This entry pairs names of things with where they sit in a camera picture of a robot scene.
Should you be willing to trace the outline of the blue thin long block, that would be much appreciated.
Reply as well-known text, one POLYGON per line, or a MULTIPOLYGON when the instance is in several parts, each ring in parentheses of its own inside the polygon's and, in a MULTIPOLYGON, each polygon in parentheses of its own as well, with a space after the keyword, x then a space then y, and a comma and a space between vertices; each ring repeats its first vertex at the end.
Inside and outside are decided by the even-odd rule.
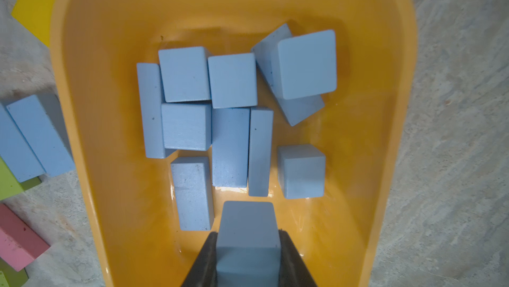
POLYGON ((155 63, 137 63, 137 78, 147 158, 169 157, 174 149, 164 146, 161 105, 164 103, 160 67, 155 63))

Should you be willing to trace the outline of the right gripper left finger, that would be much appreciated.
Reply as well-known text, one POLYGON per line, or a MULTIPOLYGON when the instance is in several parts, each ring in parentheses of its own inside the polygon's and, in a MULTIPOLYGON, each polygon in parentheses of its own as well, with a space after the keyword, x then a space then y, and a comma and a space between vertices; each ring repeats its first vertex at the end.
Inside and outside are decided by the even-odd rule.
POLYGON ((208 235, 181 287, 217 286, 217 237, 218 232, 214 231, 208 235))

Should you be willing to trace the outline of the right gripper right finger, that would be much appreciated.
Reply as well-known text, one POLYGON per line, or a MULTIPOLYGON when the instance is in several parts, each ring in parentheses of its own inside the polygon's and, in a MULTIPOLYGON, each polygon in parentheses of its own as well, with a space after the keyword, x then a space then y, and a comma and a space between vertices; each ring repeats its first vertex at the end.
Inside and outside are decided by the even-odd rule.
POLYGON ((290 235, 280 229, 281 259, 278 286, 317 287, 290 235))

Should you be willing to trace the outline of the blue cube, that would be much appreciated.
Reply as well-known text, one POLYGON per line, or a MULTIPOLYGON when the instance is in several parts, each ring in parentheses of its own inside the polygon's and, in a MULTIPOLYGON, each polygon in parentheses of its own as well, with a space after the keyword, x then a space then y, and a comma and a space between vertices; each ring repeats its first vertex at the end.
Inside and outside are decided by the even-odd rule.
POLYGON ((225 202, 216 253, 218 286, 278 286, 281 242, 273 204, 225 202))
POLYGON ((336 90, 335 39, 330 29, 279 41, 271 52, 275 96, 293 100, 336 90))
POLYGON ((178 157, 170 164, 182 231, 209 231, 214 222, 208 157, 178 157))
POLYGON ((288 200, 319 198, 325 192, 326 156, 310 144, 279 146, 278 182, 288 200))
POLYGON ((161 115, 166 149, 207 151, 211 147, 211 104, 163 104, 161 115))
POLYGON ((208 58, 212 107, 245 108, 258 104, 255 55, 211 56, 208 58))

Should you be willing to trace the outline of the blue long block pair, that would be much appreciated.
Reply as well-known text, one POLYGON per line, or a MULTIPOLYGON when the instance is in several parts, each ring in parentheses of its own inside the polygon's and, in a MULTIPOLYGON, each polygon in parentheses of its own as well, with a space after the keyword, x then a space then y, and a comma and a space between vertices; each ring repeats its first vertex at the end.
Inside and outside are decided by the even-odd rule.
POLYGON ((55 94, 34 94, 8 104, 7 110, 47 175, 56 177, 76 169, 55 94))
POLYGON ((4 103, 1 103, 1 158, 20 183, 45 173, 4 103))

